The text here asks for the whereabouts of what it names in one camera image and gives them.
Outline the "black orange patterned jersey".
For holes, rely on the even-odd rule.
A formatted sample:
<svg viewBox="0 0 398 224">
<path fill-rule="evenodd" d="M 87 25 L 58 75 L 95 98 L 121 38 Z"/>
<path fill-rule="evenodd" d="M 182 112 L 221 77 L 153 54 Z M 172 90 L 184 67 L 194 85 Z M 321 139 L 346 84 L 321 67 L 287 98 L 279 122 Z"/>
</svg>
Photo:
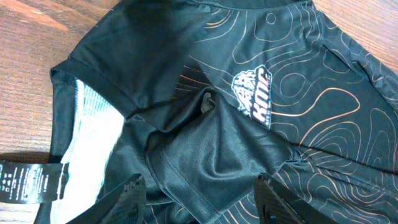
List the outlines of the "black orange patterned jersey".
<svg viewBox="0 0 398 224">
<path fill-rule="evenodd" d="M 1 161 L 37 223 L 134 174 L 142 223 L 260 223 L 261 173 L 336 223 L 397 222 L 397 75 L 311 1 L 121 1 L 50 78 L 49 161 Z"/>
</svg>

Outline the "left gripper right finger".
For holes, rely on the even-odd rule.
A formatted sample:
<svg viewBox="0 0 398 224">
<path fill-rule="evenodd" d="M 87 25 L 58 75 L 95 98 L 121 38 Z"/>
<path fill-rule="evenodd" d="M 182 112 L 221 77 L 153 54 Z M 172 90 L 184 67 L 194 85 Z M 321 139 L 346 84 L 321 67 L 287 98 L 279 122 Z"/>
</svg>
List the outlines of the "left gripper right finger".
<svg viewBox="0 0 398 224">
<path fill-rule="evenodd" d="M 336 224 L 266 173 L 254 181 L 261 224 Z"/>
</svg>

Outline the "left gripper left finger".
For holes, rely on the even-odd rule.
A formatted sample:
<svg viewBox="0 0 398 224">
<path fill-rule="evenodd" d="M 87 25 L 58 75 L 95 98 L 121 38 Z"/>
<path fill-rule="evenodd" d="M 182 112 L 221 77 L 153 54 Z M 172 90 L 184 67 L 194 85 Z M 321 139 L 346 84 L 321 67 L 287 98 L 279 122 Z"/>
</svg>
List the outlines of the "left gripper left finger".
<svg viewBox="0 0 398 224">
<path fill-rule="evenodd" d="M 145 179 L 134 174 L 68 224 L 142 223 L 145 205 Z"/>
</svg>

